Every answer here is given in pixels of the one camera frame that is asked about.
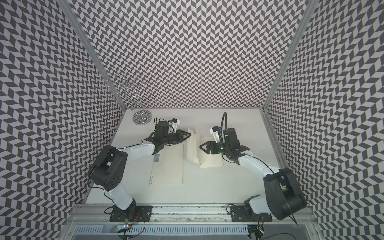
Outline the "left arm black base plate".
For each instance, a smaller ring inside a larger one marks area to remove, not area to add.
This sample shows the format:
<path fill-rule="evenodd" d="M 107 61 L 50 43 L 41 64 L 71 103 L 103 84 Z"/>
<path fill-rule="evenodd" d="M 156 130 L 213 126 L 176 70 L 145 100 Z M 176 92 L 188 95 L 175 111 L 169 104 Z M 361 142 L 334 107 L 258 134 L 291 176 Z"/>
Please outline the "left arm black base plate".
<path fill-rule="evenodd" d="M 133 206 L 127 210 L 120 210 L 118 207 L 113 206 L 112 213 L 110 215 L 110 222 L 125 222 L 130 220 L 131 222 L 149 222 L 152 215 L 153 206 Z"/>

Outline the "small white spiral notebook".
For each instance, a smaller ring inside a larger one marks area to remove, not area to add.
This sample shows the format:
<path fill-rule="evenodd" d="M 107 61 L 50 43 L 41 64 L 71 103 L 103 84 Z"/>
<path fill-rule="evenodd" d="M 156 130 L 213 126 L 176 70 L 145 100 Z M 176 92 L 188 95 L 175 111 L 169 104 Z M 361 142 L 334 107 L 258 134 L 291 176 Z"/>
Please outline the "small white spiral notebook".
<path fill-rule="evenodd" d="M 218 168 L 224 165 L 224 161 L 220 154 L 208 154 L 206 142 L 214 142 L 213 137 L 202 138 L 199 132 L 195 129 L 188 128 L 188 133 L 191 136 L 187 139 L 186 143 L 186 160 L 192 164 L 197 165 L 201 169 L 205 168 Z"/>

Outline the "large white spiral notebook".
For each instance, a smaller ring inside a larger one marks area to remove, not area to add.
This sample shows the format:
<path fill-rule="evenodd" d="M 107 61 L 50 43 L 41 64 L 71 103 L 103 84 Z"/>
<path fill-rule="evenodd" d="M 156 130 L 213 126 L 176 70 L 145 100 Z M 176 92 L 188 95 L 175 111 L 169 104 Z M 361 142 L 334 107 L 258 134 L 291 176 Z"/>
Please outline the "large white spiral notebook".
<path fill-rule="evenodd" d="M 179 186 L 183 184 L 183 145 L 165 146 L 154 155 L 150 182 L 152 186 Z"/>

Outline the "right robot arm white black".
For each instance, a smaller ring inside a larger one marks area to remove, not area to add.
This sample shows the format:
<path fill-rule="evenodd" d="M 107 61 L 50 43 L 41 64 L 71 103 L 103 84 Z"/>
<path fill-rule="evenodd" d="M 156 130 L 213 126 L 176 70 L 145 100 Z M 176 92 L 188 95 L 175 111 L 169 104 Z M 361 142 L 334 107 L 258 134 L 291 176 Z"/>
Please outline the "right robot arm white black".
<path fill-rule="evenodd" d="M 250 148 L 240 144 L 234 128 L 224 130 L 215 126 L 210 134 L 214 140 L 199 146 L 203 152 L 225 155 L 263 180 L 265 194 L 245 200 L 244 210 L 249 218 L 263 214 L 271 214 L 277 220 L 294 218 L 294 213 L 307 207 L 305 195 L 291 169 L 280 169 L 256 156 Z"/>

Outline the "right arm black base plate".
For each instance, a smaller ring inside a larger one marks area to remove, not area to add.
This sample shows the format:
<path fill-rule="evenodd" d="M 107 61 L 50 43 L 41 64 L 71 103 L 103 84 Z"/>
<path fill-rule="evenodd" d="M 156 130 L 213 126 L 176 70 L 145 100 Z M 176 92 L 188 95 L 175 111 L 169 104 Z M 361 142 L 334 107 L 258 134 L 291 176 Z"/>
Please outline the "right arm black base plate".
<path fill-rule="evenodd" d="M 255 214 L 249 207 L 241 205 L 229 205 L 227 211 L 231 215 L 232 222 L 272 222 L 271 214 Z"/>

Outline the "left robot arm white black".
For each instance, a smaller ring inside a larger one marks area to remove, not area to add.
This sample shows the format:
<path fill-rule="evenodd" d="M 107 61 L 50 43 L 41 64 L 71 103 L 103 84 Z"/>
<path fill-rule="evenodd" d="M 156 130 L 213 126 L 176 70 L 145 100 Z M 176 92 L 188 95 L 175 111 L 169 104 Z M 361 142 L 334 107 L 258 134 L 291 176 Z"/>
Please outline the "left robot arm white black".
<path fill-rule="evenodd" d="M 130 210 L 136 204 L 129 195 L 122 179 L 128 162 L 159 153 L 164 146 L 183 143 L 191 133 L 174 128 L 166 121 L 155 125 L 155 130 L 140 144 L 116 148 L 107 145 L 102 148 L 88 171 L 88 179 L 104 190 L 120 212 Z"/>

